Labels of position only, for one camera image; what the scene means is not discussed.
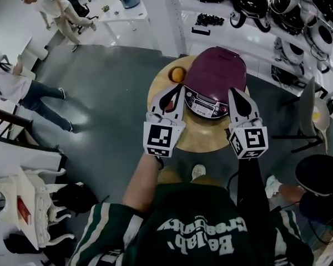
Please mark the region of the white rectangular table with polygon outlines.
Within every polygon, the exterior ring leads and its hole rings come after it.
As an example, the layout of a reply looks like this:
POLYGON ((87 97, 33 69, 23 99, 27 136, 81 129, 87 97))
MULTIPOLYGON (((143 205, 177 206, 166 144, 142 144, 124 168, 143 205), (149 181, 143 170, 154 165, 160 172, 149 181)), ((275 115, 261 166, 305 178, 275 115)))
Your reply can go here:
POLYGON ((144 23, 149 26, 148 12, 142 0, 132 8, 124 8, 121 2, 115 2, 110 9, 99 19, 99 23, 108 32, 115 45, 121 45, 117 35, 110 27, 112 23, 126 22, 132 30, 136 30, 137 23, 144 23))

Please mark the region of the pale frying pan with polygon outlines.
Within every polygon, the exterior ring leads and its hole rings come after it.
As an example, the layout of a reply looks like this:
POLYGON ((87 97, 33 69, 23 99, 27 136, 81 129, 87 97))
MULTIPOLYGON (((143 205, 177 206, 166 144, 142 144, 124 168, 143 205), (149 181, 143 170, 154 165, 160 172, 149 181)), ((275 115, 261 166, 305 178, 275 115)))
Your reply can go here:
POLYGON ((314 109, 312 112, 314 126, 320 131, 325 145, 325 153, 328 154, 328 142, 326 130, 330 125, 330 113, 326 102, 323 99, 315 98, 314 109))

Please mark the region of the red book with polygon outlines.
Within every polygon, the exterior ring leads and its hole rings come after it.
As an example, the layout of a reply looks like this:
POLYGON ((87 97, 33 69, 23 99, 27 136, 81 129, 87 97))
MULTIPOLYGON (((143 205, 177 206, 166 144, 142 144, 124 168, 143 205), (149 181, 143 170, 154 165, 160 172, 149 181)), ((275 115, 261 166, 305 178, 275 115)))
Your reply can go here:
POLYGON ((26 222, 26 224, 31 225, 31 219, 32 219, 31 213, 24 204, 20 196, 17 197, 17 209, 21 218, 26 222))

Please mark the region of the purple rice cooker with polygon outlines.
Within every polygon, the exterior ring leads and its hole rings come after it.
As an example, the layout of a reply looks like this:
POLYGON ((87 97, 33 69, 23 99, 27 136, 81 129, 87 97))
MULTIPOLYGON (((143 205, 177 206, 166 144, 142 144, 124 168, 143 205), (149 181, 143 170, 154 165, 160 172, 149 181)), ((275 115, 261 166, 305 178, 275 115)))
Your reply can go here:
POLYGON ((240 56, 221 47, 200 53, 192 62, 184 80, 185 104, 205 119, 228 114, 228 90, 246 89, 246 65, 240 56))

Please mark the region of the grey chair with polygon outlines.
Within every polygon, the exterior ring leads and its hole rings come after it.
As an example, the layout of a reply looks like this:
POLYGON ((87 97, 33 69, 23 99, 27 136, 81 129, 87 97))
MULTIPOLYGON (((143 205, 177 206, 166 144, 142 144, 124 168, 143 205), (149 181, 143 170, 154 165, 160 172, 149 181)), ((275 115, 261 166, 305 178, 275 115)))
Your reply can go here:
POLYGON ((310 149, 312 147, 324 144, 320 131, 314 126, 312 121, 312 112, 316 93, 315 78, 311 78, 298 98, 297 114, 299 129, 296 135, 274 135, 271 138, 277 140, 306 140, 307 145, 292 150, 297 153, 310 149))

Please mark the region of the round wooden side table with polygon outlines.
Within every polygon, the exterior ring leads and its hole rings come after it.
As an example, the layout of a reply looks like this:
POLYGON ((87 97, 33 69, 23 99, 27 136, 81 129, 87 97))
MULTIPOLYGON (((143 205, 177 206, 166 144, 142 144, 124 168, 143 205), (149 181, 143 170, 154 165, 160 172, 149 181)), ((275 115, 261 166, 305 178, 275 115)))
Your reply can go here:
MULTIPOLYGON (((171 85, 183 84, 183 83, 174 83, 169 80, 168 72, 172 67, 179 66, 187 70, 190 68, 192 62, 197 56, 183 57, 171 62, 164 69, 162 69, 158 75, 154 78, 149 92, 148 92, 148 101, 147 112, 151 111, 152 98, 161 90, 167 88, 171 85)), ((193 113, 185 104, 184 98, 184 110, 183 118, 181 119, 186 123, 186 127, 176 145, 177 148, 196 153, 211 152, 229 144, 225 130, 230 124, 229 116, 224 116, 219 119, 205 119, 195 113, 193 113)), ((171 118, 168 115, 161 115, 163 117, 171 118)))

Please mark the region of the person's khaki shorts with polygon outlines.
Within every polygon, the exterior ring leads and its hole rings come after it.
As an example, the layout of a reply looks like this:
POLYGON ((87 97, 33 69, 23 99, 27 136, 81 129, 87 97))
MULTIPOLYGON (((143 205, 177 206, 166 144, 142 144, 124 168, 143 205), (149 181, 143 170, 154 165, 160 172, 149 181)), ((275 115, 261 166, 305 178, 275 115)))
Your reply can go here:
MULTIPOLYGON (((184 181, 181 179, 179 173, 172 167, 167 166, 163 168, 158 176, 157 184, 174 184, 174 183, 184 183, 184 181)), ((222 187, 219 181, 213 179, 208 175, 201 175, 191 180, 190 183, 222 187)))

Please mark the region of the black backpack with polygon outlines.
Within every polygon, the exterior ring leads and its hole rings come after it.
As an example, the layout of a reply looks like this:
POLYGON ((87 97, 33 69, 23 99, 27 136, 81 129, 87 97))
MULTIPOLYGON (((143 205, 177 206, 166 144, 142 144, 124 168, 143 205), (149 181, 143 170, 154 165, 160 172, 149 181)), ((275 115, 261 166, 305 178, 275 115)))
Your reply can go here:
POLYGON ((85 184, 71 183, 55 193, 53 203, 57 207, 65 207, 77 216, 89 212, 93 206, 104 203, 109 197, 110 195, 106 195, 99 201, 93 191, 85 184))

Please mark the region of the rack of black and white helmets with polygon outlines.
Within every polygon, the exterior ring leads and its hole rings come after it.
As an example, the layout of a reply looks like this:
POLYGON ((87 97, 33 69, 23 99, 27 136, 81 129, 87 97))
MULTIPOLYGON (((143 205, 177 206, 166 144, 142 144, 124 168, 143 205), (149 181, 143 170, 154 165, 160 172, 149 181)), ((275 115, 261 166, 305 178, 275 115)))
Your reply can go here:
POLYGON ((221 11, 234 28, 252 19, 259 30, 309 51, 328 67, 333 66, 333 0, 198 0, 201 3, 231 6, 221 11))

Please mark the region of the person's white shoe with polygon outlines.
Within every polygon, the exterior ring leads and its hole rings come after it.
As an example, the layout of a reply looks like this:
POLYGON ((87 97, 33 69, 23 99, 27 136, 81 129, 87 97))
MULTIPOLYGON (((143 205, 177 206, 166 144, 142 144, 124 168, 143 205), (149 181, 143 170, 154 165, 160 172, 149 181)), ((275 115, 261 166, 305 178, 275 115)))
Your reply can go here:
POLYGON ((197 178, 206 175, 206 168, 204 165, 197 164, 193 167, 191 172, 192 181, 195 181, 197 178))

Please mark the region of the black equipment box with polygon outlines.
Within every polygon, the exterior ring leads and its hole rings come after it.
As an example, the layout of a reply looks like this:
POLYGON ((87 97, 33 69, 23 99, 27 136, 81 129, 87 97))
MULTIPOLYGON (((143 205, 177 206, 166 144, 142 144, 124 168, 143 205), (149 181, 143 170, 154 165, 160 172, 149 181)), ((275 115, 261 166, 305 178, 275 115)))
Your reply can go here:
POLYGON ((300 89, 304 89, 306 86, 306 82, 301 80, 299 77, 274 65, 271 66, 271 76, 275 81, 279 82, 280 85, 285 85, 300 89))

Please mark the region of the pile of small black parts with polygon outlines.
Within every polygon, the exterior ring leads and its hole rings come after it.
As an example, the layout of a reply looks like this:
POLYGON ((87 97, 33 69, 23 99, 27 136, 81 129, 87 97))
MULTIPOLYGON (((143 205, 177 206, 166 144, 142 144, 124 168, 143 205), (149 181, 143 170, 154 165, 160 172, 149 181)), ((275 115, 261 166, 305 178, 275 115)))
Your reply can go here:
POLYGON ((208 14, 200 13, 197 16, 195 25, 199 25, 199 26, 203 26, 203 27, 207 27, 209 25, 222 26, 224 24, 224 20, 225 20, 224 18, 215 16, 215 15, 208 15, 208 14))

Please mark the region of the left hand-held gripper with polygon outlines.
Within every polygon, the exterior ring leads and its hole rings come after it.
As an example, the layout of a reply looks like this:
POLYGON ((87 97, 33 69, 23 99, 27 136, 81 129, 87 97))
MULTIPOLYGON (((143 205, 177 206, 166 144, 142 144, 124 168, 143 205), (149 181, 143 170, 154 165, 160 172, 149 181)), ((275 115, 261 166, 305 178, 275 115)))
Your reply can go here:
POLYGON ((168 157, 173 151, 186 127, 183 118, 185 87, 183 84, 171 85, 152 98, 152 112, 146 113, 143 130, 143 147, 148 155, 168 157), (174 101, 174 111, 166 113, 165 107, 174 101))

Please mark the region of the white metal shelf rack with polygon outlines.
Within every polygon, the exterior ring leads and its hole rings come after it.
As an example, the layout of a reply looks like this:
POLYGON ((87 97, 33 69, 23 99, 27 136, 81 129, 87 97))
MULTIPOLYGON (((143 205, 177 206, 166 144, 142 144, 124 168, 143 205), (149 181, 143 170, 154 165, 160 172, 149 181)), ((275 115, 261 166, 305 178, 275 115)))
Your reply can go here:
POLYGON ((317 68, 314 48, 305 39, 303 34, 291 35, 275 23, 271 23, 269 32, 264 33, 258 29, 254 21, 246 20, 245 24, 236 29, 229 22, 233 5, 229 1, 223 3, 202 3, 198 0, 172 0, 181 14, 183 35, 187 42, 204 46, 220 46, 239 53, 246 62, 247 72, 271 84, 279 86, 271 76, 271 66, 274 65, 289 73, 296 74, 300 70, 293 65, 275 58, 275 41, 277 38, 285 40, 304 51, 304 80, 315 78, 333 96, 333 49, 326 60, 329 72, 322 73, 317 68), (225 19, 222 26, 199 27, 198 29, 210 30, 210 35, 199 35, 191 32, 195 27, 198 14, 205 13, 225 19))

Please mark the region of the black office chair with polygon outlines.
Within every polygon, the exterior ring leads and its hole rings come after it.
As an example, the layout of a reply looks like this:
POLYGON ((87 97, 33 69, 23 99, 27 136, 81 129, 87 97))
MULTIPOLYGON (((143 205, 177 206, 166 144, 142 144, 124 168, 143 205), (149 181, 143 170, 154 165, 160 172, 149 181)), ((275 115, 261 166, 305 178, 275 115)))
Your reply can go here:
MULTIPOLYGON (((98 16, 90 17, 88 15, 90 13, 90 9, 89 9, 87 3, 84 3, 83 5, 81 5, 79 0, 68 0, 68 1, 70 2, 70 4, 72 5, 72 8, 75 10, 76 14, 79 17, 86 18, 90 22, 93 22, 93 19, 98 19, 99 18, 98 16)), ((68 21, 71 25, 74 25, 77 28, 77 33, 79 35, 81 35, 84 27, 82 25, 77 25, 77 24, 73 23, 70 19, 70 16, 68 16, 67 19, 68 19, 68 21)))

